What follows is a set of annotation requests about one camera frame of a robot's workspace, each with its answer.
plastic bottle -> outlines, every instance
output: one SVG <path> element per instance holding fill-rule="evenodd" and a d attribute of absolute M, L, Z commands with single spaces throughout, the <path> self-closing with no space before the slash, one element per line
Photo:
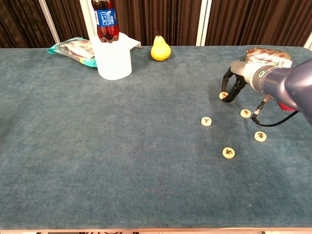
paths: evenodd
<path fill-rule="evenodd" d="M 97 21 L 97 35 L 101 42 L 112 43 L 119 39 L 114 0 L 92 0 Z"/>

yellow pear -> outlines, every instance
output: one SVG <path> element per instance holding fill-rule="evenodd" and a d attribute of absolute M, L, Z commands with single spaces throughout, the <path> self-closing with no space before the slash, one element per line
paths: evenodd
<path fill-rule="evenodd" d="M 151 49 L 151 55 L 153 59 L 157 61 L 164 61 L 169 58 L 170 54 L 170 46 L 165 42 L 165 39 L 157 32 L 157 36 L 154 39 L 154 44 Z"/>

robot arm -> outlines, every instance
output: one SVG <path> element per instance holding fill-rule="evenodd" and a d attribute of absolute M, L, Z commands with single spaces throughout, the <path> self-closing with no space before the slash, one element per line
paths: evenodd
<path fill-rule="evenodd" d="M 312 124 L 312 59 L 293 69 L 235 61 L 223 77 L 222 92 L 232 75 L 236 75 L 236 83 L 223 101 L 233 101 L 250 84 L 254 90 L 302 112 Z"/>

round game piece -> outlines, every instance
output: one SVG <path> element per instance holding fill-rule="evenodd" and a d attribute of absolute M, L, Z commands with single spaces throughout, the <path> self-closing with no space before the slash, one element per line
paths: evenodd
<path fill-rule="evenodd" d="M 235 156 L 235 151 L 234 151 L 234 149 L 232 149 L 230 147 L 225 147 L 222 151 L 222 154 L 225 158 L 231 159 Z"/>
<path fill-rule="evenodd" d="M 256 141 L 263 142 L 267 139 L 267 135 L 264 132 L 256 132 L 254 138 Z"/>
<path fill-rule="evenodd" d="M 221 92 L 219 94 L 219 98 L 222 100 L 223 98 L 225 98 L 227 95 L 229 95 L 227 92 Z"/>
<path fill-rule="evenodd" d="M 201 119 L 201 124 L 208 127 L 213 123 L 213 121 L 211 120 L 211 118 L 209 117 L 204 117 Z"/>
<path fill-rule="evenodd" d="M 249 118 L 251 115 L 252 115 L 252 112 L 247 109 L 243 109 L 240 112 L 240 116 L 242 116 L 243 118 Z"/>

blue felt surface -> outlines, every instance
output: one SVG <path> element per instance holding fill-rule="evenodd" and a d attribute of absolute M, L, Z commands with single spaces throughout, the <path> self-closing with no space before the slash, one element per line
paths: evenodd
<path fill-rule="evenodd" d="M 135 49 L 117 81 L 46 49 L 1 49 L 0 230 L 312 227 L 312 126 L 243 119 L 263 99 L 250 87 L 218 98 L 249 48 L 172 47 L 165 62 Z M 271 100 L 259 119 L 287 114 Z"/>

